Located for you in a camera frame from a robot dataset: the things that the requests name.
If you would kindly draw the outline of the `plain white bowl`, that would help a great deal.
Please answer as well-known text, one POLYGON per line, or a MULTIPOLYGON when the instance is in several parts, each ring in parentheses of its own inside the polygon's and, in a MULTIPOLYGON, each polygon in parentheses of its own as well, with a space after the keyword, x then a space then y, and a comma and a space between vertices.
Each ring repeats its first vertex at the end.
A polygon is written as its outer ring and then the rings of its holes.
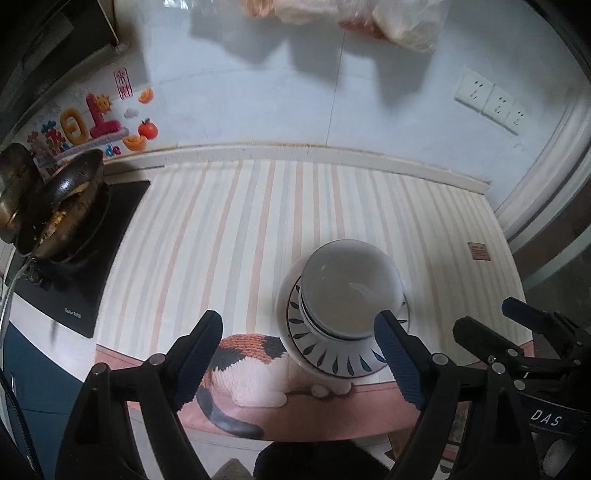
POLYGON ((342 239, 315 250, 301 273, 305 316, 335 336, 374 335, 383 310, 398 314, 405 303, 402 277, 382 250, 367 242, 342 239))

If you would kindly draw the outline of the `metal wok with food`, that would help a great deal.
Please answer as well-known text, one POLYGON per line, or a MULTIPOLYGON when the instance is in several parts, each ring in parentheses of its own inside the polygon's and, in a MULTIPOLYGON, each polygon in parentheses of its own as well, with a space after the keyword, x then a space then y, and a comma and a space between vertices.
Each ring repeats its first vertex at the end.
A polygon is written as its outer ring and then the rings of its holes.
POLYGON ((16 238, 23 257, 49 260, 61 254, 81 228, 103 183, 103 154, 87 150, 59 170, 31 198, 16 238))

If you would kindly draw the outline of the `plastic bag with food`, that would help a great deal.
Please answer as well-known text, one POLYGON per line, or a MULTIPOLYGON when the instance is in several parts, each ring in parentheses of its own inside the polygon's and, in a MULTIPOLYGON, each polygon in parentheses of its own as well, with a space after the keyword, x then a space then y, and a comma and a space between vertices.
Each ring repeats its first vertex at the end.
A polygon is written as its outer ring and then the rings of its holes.
POLYGON ((432 53, 451 1, 383 0, 339 2, 339 25, 418 53, 432 53))

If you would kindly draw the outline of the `white wall socket panel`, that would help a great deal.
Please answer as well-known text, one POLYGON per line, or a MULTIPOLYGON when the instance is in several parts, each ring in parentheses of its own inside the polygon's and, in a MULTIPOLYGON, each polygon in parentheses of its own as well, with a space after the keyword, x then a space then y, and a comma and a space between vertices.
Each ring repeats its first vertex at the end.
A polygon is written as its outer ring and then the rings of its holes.
POLYGON ((470 68, 462 74, 455 100, 516 136, 521 134, 526 123, 525 108, 517 100, 470 68))

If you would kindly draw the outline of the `colourful fruit wall sticker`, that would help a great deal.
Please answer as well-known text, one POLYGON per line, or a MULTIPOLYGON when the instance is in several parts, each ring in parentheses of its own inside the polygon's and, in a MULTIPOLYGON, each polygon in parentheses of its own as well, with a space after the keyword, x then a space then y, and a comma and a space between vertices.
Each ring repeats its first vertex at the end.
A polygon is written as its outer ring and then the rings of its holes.
POLYGON ((76 84, 43 107, 16 139, 49 178, 76 155, 97 149, 102 158, 142 153, 159 135, 154 89, 134 85, 122 67, 99 83, 76 84))

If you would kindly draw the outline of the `black induction cooktop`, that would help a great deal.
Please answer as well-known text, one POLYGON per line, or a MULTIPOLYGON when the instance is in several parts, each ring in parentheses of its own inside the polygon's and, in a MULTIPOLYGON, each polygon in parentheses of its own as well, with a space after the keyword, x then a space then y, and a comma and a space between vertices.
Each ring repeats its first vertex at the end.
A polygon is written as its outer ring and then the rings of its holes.
POLYGON ((15 295, 79 335, 94 335, 106 281, 127 227, 148 190, 140 180, 102 184, 82 230, 58 257, 33 263, 15 295))

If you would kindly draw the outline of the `white bowl blue leaf pattern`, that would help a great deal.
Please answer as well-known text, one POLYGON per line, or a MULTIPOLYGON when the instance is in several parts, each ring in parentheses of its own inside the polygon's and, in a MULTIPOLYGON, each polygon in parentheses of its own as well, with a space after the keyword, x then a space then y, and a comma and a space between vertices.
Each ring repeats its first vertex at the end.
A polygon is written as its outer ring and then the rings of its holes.
POLYGON ((291 266, 276 295, 276 325, 290 358, 324 380, 356 385, 388 383, 394 376, 374 336, 335 336, 311 322, 301 303, 301 273, 307 259, 291 266))

